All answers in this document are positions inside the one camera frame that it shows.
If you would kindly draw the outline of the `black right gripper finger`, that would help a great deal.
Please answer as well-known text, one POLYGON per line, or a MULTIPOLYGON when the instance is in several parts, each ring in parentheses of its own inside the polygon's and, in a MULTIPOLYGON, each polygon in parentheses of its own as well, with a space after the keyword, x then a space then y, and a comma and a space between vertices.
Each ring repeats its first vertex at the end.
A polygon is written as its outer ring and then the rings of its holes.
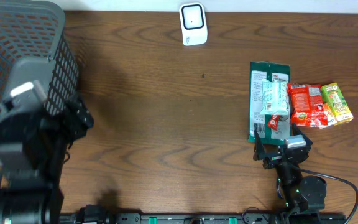
POLYGON ((294 136, 302 136, 303 139, 305 140, 305 143, 307 146, 312 146, 313 145, 313 142, 310 138, 308 138, 300 129, 299 127, 295 124, 295 123, 292 123, 291 124, 291 127, 292 127, 292 133, 294 136))
POLYGON ((255 161, 263 160, 265 158, 265 149, 256 129, 254 130, 254 138, 255 138, 254 141, 255 145, 254 145, 253 160, 255 161))

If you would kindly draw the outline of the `red chips bag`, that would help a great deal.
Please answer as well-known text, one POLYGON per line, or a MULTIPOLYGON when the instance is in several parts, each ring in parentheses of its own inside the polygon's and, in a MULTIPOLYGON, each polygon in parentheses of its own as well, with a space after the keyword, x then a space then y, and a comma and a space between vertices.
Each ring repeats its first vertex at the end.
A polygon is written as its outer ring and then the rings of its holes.
POLYGON ((290 124, 307 127, 328 125, 320 92, 321 85, 288 83, 287 87, 293 109, 290 124))

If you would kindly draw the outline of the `slim red snack packet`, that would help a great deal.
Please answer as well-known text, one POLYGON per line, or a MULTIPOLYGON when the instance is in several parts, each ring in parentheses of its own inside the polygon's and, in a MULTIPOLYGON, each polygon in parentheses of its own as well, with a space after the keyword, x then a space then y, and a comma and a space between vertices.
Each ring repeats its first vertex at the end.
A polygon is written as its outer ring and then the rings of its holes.
POLYGON ((280 121, 280 115, 271 115, 267 126, 276 131, 278 129, 278 122, 280 121))

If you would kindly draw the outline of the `orange tissue pack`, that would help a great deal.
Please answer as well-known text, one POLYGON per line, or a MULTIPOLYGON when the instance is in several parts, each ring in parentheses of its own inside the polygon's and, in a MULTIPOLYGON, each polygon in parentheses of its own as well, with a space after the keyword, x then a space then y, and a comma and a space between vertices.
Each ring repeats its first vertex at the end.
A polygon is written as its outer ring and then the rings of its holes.
POLYGON ((327 103, 323 104, 323 109, 324 109, 324 113, 327 117, 328 124, 320 126, 319 129, 337 125, 337 120, 336 120, 335 116, 333 115, 333 112, 331 111, 331 109, 327 103))

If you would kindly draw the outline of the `light green wipes pack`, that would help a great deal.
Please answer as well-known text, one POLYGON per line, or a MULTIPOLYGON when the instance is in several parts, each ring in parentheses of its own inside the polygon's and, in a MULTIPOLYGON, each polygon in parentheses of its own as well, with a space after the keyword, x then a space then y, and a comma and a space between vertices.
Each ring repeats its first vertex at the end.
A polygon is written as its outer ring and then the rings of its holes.
POLYGON ((262 80, 262 115, 288 116, 287 83, 262 80))

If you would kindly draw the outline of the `green tea carton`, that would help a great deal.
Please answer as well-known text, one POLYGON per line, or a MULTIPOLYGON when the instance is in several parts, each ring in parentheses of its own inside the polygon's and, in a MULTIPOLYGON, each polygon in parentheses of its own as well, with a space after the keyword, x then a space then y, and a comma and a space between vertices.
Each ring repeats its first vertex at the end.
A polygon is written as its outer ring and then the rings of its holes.
POLYGON ((322 86, 321 94, 336 120, 336 125, 353 120, 354 117, 337 83, 322 86))

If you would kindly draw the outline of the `green white glove package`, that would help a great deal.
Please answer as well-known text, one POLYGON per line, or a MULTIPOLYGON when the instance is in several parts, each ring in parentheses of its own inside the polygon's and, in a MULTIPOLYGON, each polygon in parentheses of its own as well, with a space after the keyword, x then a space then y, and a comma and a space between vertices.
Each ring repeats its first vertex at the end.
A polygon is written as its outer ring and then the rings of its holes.
POLYGON ((268 127, 270 115, 262 110, 262 80, 290 82, 290 66, 273 62, 251 62, 249 76, 249 130, 248 141, 255 142, 254 130, 264 144, 282 145, 290 136, 289 116, 278 120, 277 130, 268 127))

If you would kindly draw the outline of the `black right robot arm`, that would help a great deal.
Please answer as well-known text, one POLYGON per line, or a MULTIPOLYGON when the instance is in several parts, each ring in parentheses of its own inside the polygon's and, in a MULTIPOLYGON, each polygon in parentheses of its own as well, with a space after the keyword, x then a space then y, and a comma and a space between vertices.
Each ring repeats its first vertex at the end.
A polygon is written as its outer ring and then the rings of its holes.
POLYGON ((288 208, 295 213, 315 213, 325 208, 326 181, 318 176, 304 177, 299 164, 307 160, 313 145, 293 124, 293 135, 276 152, 266 152, 258 132, 254 132, 254 160, 263 161, 264 169, 275 169, 288 208))

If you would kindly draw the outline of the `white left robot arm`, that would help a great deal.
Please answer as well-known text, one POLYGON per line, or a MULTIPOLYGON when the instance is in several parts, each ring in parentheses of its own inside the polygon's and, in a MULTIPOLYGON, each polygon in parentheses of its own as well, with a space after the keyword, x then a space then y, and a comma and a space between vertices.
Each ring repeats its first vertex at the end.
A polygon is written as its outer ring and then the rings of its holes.
POLYGON ((67 150, 93 127, 90 111, 78 93, 56 115, 37 98, 0 108, 0 223, 58 223, 67 150))

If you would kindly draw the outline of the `grey plastic basket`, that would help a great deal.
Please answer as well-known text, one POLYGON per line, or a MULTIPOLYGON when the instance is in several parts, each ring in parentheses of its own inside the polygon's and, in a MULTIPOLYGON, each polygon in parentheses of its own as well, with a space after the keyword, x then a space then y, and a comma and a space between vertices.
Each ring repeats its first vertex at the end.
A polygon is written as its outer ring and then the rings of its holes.
POLYGON ((16 87, 39 82, 45 101, 30 110, 44 111, 51 123, 68 120, 67 103, 80 72, 65 38, 65 21, 63 9, 49 1, 0 1, 0 103, 16 87))

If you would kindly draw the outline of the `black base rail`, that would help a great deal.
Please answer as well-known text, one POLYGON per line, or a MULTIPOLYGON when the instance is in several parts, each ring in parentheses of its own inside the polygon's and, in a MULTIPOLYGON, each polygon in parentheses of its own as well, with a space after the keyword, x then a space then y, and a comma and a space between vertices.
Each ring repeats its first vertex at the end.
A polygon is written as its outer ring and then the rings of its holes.
POLYGON ((242 214, 141 214, 112 213, 99 205, 87 205, 76 213, 60 215, 61 224, 280 224, 320 223, 341 224, 346 217, 339 214, 303 214, 285 216, 264 213, 255 207, 247 208, 242 214))

